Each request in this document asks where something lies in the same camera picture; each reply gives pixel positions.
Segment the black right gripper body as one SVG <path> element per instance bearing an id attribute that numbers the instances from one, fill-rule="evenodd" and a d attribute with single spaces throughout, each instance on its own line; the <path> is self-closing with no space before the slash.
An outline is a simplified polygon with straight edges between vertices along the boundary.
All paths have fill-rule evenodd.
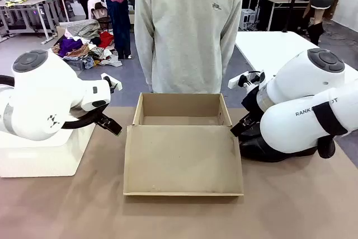
<path id="1" fill-rule="evenodd" d="M 243 99 L 242 105 L 248 111 L 248 114 L 242 121 L 244 124 L 254 124 L 261 120 L 264 113 L 259 106 L 261 90 L 259 89 L 259 85 L 253 83 L 245 83 L 243 86 L 247 91 L 247 95 Z"/>

